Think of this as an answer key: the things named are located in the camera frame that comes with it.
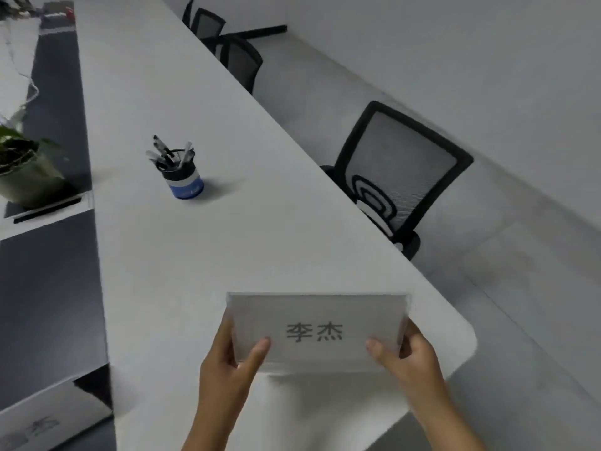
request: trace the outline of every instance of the black baseboard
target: black baseboard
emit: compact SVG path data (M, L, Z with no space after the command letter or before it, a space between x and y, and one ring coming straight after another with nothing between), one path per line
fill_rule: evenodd
M254 39L254 38L262 38L265 36L271 35L279 35L281 33L286 33L288 31L288 25L276 25L275 27L267 27L267 28L257 28L256 30L247 30L245 32L236 32L234 34L238 35L243 39ZM219 44L223 44L223 37L225 35L221 35L219 37Z

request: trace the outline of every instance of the black mesh chair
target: black mesh chair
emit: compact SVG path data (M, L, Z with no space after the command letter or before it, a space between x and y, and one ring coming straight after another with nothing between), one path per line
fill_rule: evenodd
M206 9L199 8L196 11L190 29L207 46L207 49L215 55L217 44L219 43L219 35L221 35L224 25L225 20L220 16Z
M192 5L194 4L194 0L188 1L186 8L184 9L184 15L182 17L182 22L186 25L186 27L190 28L190 19L192 17Z
M255 78L263 59L251 43L238 35L225 36L221 48L221 63L250 93L255 86Z
M474 158L438 133L372 101L344 144L330 178L411 259L414 231L438 196Z

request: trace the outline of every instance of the person's right hand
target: person's right hand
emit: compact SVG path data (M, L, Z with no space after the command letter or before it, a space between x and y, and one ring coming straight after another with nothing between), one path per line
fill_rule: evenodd
M432 418L454 410L436 352L418 327L409 320L401 346L401 359L376 340L366 343L372 357L398 379L411 404L415 417L426 427Z

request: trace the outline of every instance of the tile floor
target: tile floor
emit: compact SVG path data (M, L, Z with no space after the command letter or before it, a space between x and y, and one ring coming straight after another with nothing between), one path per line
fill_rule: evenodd
M253 43L255 98L320 165L369 101L415 116L291 34ZM476 155L417 232L415 265L478 337L449 385L488 447L601 449L601 233ZM371 447L397 449L429 449L412 417Z

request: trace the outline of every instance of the person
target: person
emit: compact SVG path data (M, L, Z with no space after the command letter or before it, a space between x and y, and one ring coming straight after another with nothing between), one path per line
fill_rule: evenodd
M198 408L182 451L223 451L246 402L251 384L269 351L260 340L236 365L227 312L200 368ZM366 342L372 357L399 382L413 414L434 451L484 451L447 391L434 348L409 321L400 356L374 339Z

